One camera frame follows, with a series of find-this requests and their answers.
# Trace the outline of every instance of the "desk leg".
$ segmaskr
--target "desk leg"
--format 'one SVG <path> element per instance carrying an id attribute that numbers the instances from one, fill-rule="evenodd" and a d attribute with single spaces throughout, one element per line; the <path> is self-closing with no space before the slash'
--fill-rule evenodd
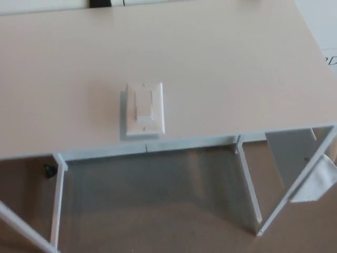
<path id="1" fill-rule="evenodd" d="M 255 193 L 255 189 L 254 189 L 254 184 L 248 169 L 248 164 L 247 164 L 247 160 L 246 160 L 246 156 L 242 147 L 244 141 L 244 136 L 239 135 L 238 140 L 236 142 L 236 147 L 235 147 L 235 153 L 237 153 L 239 155 L 239 159 L 240 159 L 240 163 L 241 163 L 241 168 L 243 170 L 243 174 L 245 177 L 245 187 L 249 193 L 250 196 L 250 205 L 252 207 L 252 211 L 254 213 L 254 224 L 255 224 L 255 230 L 257 230 L 257 226 L 259 226 L 259 224 L 262 221 L 262 215 L 261 215 L 261 211 L 260 211 L 260 206 L 259 206 L 259 202 L 257 200 L 256 197 L 256 193 Z"/>
<path id="2" fill-rule="evenodd" d="M 283 209 L 285 204 L 288 202 L 289 198 L 295 193 L 295 191 L 301 185 L 303 180 L 308 176 L 308 174 L 313 169 L 313 167 L 315 166 L 315 164 L 317 163 L 319 158 L 328 149 L 328 147 L 333 142 L 333 140 L 336 136 L 337 136 L 337 126 L 334 126 L 329 131 L 329 134 L 325 137 L 325 139 L 321 142 L 321 145 L 318 147 L 318 149 L 316 150 L 315 154 L 312 156 L 310 161 L 306 164 L 303 171 L 297 177 L 295 182 L 291 185 L 289 190 L 286 192 L 286 194 L 283 196 L 283 198 L 280 200 L 280 202 L 273 209 L 272 213 L 269 215 L 269 217 L 263 223 L 260 231 L 257 233 L 258 236 L 263 235 L 263 233 L 266 231 L 266 229 L 269 227 L 269 225 L 272 223 L 272 221 L 275 219 L 275 217 L 279 214 L 279 212 Z"/>
<path id="3" fill-rule="evenodd" d="M 64 172 L 68 170 L 68 165 L 63 160 L 61 154 L 59 153 L 54 154 L 53 157 L 58 163 L 58 168 L 57 168 L 57 179 L 56 179 L 55 198 L 54 198 L 51 243 L 55 248 L 58 248 L 58 236 L 60 233 L 60 219 L 61 219 Z"/>
<path id="4" fill-rule="evenodd" d="M 57 248 L 51 245 L 39 233 L 31 228 L 24 220 L 16 215 L 10 208 L 0 201 L 0 218 L 5 221 L 10 227 L 19 232 L 39 249 L 45 253 L 56 253 Z"/>

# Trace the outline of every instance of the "beige floor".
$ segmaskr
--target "beige floor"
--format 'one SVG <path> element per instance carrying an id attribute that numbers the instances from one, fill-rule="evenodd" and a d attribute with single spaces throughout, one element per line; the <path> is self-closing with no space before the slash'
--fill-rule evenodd
<path id="1" fill-rule="evenodd" d="M 263 215 L 282 191 L 264 143 L 245 146 Z M 0 163 L 0 199 L 46 238 L 51 158 Z M 60 249 L 99 252 L 336 252 L 337 187 L 319 202 L 287 205 L 261 238 L 236 158 L 226 148 L 73 162 L 66 174 Z M 39 252 L 0 222 L 0 252 Z"/>

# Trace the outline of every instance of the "black strip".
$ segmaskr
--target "black strip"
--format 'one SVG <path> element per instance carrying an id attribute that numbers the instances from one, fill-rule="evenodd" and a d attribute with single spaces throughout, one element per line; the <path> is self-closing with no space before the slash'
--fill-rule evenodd
<path id="1" fill-rule="evenodd" d="M 102 7 L 111 7 L 111 0 L 90 0 L 90 8 L 102 8 Z"/>

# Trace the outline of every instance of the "white desk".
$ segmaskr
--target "white desk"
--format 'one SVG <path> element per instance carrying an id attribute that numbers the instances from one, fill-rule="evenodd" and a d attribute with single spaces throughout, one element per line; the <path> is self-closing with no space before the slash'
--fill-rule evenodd
<path id="1" fill-rule="evenodd" d="M 335 80 L 292 0 L 3 16 L 0 34 L 2 159 L 53 153 L 63 168 L 337 122 Z M 130 82 L 163 82 L 165 135 L 126 138 Z M 58 219 L 61 197 L 59 183 Z"/>

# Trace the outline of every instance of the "light switch cover plate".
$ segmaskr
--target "light switch cover plate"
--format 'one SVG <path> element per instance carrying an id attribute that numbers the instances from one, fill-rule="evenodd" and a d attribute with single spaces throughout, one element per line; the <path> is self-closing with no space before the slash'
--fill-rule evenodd
<path id="1" fill-rule="evenodd" d="M 164 133 L 163 84 L 128 84 L 126 135 Z"/>

